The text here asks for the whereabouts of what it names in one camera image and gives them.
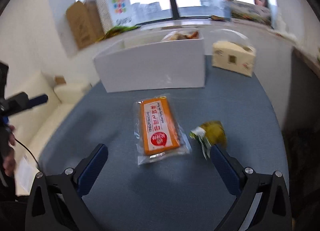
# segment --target white label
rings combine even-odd
[[[160,101],[144,104],[145,124],[150,151],[172,146],[170,132]]]

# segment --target tabletop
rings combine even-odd
[[[212,67],[207,57],[204,88],[107,93],[98,83],[43,150],[41,168],[50,175],[75,167],[97,144],[108,146],[108,161],[82,197],[104,230],[214,230],[235,200],[190,138],[191,154],[137,165],[133,103],[166,93],[186,134],[206,121],[220,120],[230,156],[257,173],[280,170],[289,187],[279,124],[257,77]],[[251,221],[257,196],[241,230]]]

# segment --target red logo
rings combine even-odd
[[[153,145],[163,145],[165,146],[167,143],[167,135],[163,132],[154,133],[151,136],[151,143]]]

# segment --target silver screw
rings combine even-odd
[[[36,174],[36,178],[41,178],[43,176],[43,173],[42,172],[38,172],[37,174]]]
[[[282,172],[281,171],[276,171],[276,176],[279,177],[279,178],[282,177]]]
[[[64,173],[66,175],[70,175],[71,173],[73,173],[73,169],[72,168],[67,168],[67,169],[64,170]]]
[[[245,171],[247,174],[253,174],[253,169],[250,168],[250,167],[245,168],[244,171]]]

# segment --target white box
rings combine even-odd
[[[255,48],[219,41],[213,44],[212,49],[212,66],[252,77],[256,58]]]
[[[107,92],[204,87],[204,39],[161,42],[163,30],[122,39],[94,58]]]

